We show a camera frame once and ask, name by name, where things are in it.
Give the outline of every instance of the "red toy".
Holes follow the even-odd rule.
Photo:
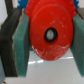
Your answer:
[[[30,42],[36,54],[48,61],[62,57],[73,40],[73,0],[29,0]]]

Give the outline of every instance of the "black circular opening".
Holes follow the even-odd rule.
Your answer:
[[[57,30],[53,27],[50,27],[46,30],[44,38],[47,42],[53,42],[57,38]]]

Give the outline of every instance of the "white floor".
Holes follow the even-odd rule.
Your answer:
[[[26,78],[6,78],[7,84],[84,84],[70,50],[57,61],[44,61],[30,52]]]

